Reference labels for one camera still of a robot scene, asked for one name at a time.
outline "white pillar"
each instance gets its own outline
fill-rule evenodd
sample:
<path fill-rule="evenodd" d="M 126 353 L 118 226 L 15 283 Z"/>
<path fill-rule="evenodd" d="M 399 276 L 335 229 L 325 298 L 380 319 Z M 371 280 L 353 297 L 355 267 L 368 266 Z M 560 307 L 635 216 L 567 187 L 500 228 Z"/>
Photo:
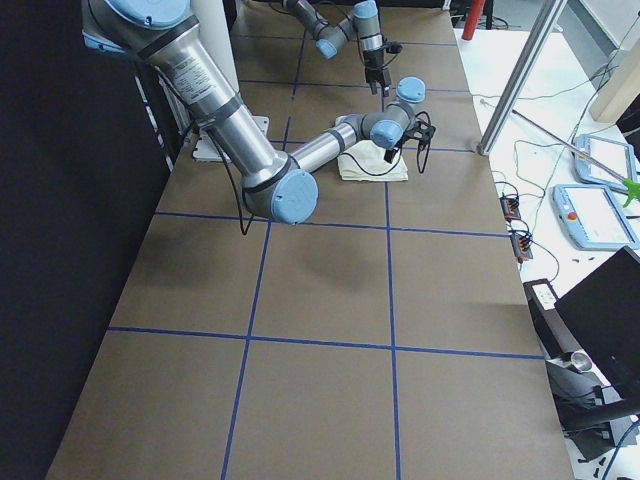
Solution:
<path fill-rule="evenodd" d="M 222 0 L 191 0 L 191 10 L 200 20 L 202 45 L 233 88 L 239 90 Z"/>

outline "white towel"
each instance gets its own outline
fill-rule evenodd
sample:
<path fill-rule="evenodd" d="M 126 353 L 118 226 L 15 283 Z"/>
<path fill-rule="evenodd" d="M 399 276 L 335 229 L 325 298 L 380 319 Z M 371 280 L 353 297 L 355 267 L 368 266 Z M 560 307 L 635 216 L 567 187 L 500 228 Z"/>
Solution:
<path fill-rule="evenodd" d="M 393 162 L 389 164 L 384 161 L 384 152 L 383 148 L 378 147 L 371 140 L 363 140 L 356 143 L 345 153 L 338 156 L 340 176 L 343 180 L 366 180 L 369 182 L 402 182 L 408 180 L 407 165 L 404 163 L 402 155 L 396 154 Z M 346 153 L 352 155 L 362 168 L 349 155 L 345 155 Z M 375 175 L 369 175 L 363 169 Z"/>

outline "red cylinder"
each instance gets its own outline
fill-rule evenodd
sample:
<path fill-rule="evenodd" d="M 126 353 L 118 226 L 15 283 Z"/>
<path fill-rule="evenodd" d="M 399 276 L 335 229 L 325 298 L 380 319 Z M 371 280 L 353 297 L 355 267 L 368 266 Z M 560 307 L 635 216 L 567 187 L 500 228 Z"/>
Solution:
<path fill-rule="evenodd" d="M 484 2 L 485 0 L 473 0 L 469 14 L 467 15 L 467 20 L 464 22 L 464 32 L 462 32 L 463 40 L 471 40 L 473 38 L 473 34 L 478 26 L 478 20 L 484 9 Z"/>

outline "black electronic device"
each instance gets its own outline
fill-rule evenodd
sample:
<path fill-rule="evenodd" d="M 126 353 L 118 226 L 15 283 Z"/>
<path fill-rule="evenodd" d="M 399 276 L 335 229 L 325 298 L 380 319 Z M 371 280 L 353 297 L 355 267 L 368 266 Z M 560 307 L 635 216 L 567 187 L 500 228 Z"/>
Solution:
<path fill-rule="evenodd" d="M 640 257 L 621 248 L 555 307 L 620 396 L 640 395 Z"/>

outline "black curtain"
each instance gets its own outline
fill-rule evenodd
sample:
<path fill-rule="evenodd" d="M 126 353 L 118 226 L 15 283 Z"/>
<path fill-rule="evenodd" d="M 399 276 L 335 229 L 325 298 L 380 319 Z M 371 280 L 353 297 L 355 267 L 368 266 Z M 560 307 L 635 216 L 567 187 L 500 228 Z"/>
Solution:
<path fill-rule="evenodd" d="M 43 478 L 168 176 L 78 0 L 0 15 L 0 478 Z"/>

